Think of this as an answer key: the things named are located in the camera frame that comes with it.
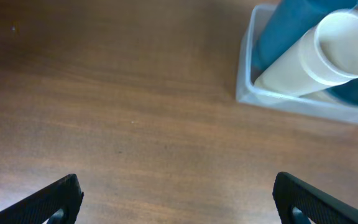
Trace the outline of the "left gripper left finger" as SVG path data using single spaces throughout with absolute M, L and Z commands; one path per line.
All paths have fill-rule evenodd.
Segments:
M 68 174 L 0 211 L 0 224 L 74 223 L 84 192 L 76 174 Z

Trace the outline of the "blue cup back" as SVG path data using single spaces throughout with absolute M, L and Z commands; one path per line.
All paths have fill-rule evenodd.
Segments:
M 358 0 L 281 0 L 253 47 L 253 66 L 265 70 L 329 13 L 357 5 Z

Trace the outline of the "cream cup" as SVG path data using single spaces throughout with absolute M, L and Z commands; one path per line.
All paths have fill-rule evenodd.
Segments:
M 351 80 L 323 57 L 318 31 L 310 29 L 254 82 L 254 86 L 289 96 L 302 96 Z
M 322 65 L 313 75 L 325 85 L 336 86 L 358 78 L 358 11 L 338 10 L 314 28 L 314 43 Z

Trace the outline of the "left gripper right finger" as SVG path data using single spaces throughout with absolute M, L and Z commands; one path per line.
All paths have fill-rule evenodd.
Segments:
M 277 174 L 272 195 L 282 223 L 358 224 L 358 209 L 287 172 Z

